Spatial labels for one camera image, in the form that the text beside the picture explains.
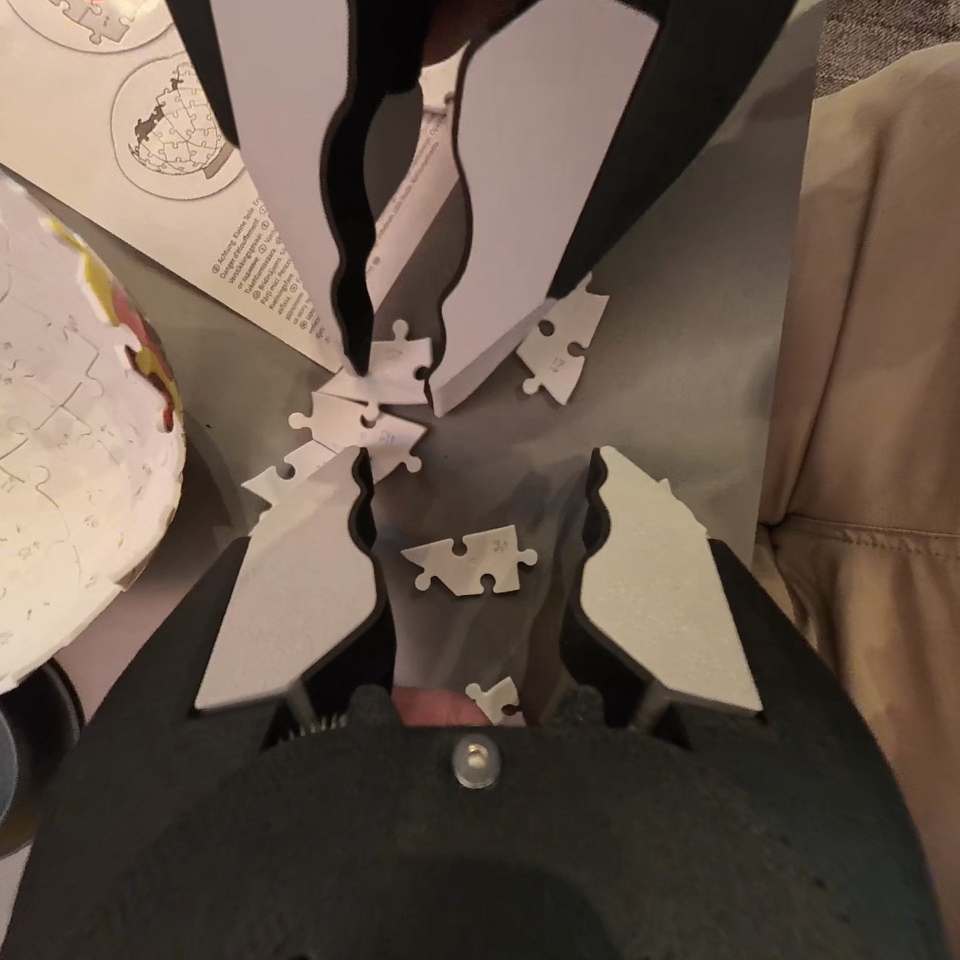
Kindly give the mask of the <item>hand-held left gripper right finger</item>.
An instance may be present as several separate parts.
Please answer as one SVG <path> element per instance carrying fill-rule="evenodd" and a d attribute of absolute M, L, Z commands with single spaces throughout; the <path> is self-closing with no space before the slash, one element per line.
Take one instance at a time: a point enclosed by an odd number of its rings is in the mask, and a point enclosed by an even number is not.
<path fill-rule="evenodd" d="M 760 714 L 707 530 L 669 481 L 604 445 L 585 497 L 560 657 L 599 693 L 606 725 L 653 727 L 674 706 Z"/>

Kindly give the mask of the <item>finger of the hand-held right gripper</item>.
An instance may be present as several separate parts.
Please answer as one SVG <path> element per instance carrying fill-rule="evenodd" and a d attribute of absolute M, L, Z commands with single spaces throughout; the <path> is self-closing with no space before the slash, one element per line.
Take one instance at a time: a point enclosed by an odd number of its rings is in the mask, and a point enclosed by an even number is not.
<path fill-rule="evenodd" d="M 452 145 L 468 206 L 462 270 L 428 381 L 463 403 L 563 294 L 562 257 L 659 30 L 626 2 L 534 2 L 466 56 Z"/>
<path fill-rule="evenodd" d="M 423 4 L 223 1 L 212 18 L 246 170 L 312 305 L 330 309 L 346 363 L 364 376 L 376 239 L 365 151 L 385 98 L 419 78 Z"/>

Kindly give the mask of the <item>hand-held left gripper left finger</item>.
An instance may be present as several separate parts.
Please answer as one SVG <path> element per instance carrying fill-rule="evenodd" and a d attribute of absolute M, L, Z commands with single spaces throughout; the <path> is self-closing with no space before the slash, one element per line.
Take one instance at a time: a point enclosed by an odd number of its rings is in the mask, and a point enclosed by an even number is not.
<path fill-rule="evenodd" d="M 336 454 L 248 537 L 195 699 L 209 713 L 284 699 L 343 714 L 354 691 L 394 688 L 396 629 L 374 546 L 368 450 Z"/>

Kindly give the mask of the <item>partly built puzzle ball shell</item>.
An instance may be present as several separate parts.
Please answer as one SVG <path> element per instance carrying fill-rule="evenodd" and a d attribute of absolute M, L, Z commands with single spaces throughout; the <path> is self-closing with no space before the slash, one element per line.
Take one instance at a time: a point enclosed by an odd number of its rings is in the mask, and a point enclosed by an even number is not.
<path fill-rule="evenodd" d="M 136 581 L 179 506 L 186 431 L 149 322 L 2 174 L 1 690 Z"/>

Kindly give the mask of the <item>black puzzle ball stand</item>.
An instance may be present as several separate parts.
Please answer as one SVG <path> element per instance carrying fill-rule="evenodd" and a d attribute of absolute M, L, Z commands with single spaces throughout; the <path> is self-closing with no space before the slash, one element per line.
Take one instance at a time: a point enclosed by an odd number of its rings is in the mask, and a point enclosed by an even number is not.
<path fill-rule="evenodd" d="M 32 842 L 44 795 L 84 724 L 76 688 L 54 659 L 2 695 L 2 858 Z"/>

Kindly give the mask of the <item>person's right hand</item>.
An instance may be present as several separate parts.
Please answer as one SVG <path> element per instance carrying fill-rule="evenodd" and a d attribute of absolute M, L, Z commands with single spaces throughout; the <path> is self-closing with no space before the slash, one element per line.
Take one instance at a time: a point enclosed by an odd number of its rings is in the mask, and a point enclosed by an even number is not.
<path fill-rule="evenodd" d="M 438 1 L 422 52 L 422 66 L 447 60 L 466 44 L 485 41 L 532 5 L 532 1 Z"/>

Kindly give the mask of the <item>white instruction leaflet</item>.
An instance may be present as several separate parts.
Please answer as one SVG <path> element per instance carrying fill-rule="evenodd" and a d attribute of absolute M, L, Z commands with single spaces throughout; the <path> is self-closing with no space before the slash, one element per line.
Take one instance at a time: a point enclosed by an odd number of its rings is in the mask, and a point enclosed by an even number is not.
<path fill-rule="evenodd" d="M 331 372 L 343 362 L 167 2 L 2 2 L 2 165 Z"/>

